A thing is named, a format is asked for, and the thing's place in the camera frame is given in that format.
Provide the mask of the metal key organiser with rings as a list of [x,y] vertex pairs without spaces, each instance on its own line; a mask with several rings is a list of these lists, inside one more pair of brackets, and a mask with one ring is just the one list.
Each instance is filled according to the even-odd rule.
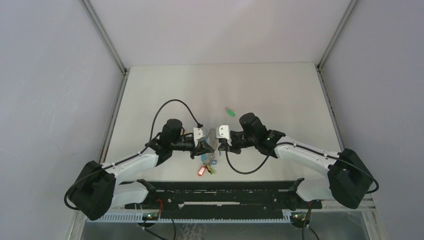
[[199,168],[197,175],[202,177],[205,173],[209,173],[210,175],[215,175],[217,171],[214,167],[217,165],[217,157],[216,151],[218,149],[218,139],[216,137],[217,130],[215,128],[211,128],[208,132],[208,138],[205,141],[208,152],[202,154],[200,160],[202,162],[201,167]]

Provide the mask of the green tagged key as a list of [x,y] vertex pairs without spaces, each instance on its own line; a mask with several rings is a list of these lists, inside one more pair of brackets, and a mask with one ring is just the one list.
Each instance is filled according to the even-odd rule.
[[206,169],[211,175],[216,174],[216,171],[210,165],[206,165]]

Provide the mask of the red tagged key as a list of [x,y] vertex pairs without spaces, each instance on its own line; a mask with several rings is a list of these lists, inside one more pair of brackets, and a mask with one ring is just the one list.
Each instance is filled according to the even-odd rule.
[[207,171],[207,168],[205,166],[200,167],[200,169],[197,172],[197,175],[199,177],[202,177],[204,175],[204,173]]

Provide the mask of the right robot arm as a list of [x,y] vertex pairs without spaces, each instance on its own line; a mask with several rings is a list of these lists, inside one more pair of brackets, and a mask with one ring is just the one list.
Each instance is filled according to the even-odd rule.
[[259,117],[249,112],[239,118],[241,131],[230,130],[228,125],[216,128],[218,149],[226,154],[240,154],[242,149],[254,147],[267,159],[287,160],[309,168],[320,179],[300,181],[289,194],[289,203],[295,208],[315,200],[334,199],[349,209],[357,209],[367,194],[380,189],[380,184],[352,149],[331,151],[299,142],[284,132],[267,129]]

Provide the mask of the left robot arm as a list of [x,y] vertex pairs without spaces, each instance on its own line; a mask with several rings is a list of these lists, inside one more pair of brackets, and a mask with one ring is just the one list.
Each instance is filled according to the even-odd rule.
[[117,162],[86,163],[74,184],[66,191],[65,205],[81,211],[93,221],[110,209],[127,204],[140,204],[145,209],[153,207],[157,200],[152,192],[154,187],[146,180],[134,180],[137,174],[161,165],[174,151],[187,151],[191,159],[214,152],[207,143],[206,130],[194,128],[187,135],[182,134],[182,130],[180,120],[169,119],[144,150]]

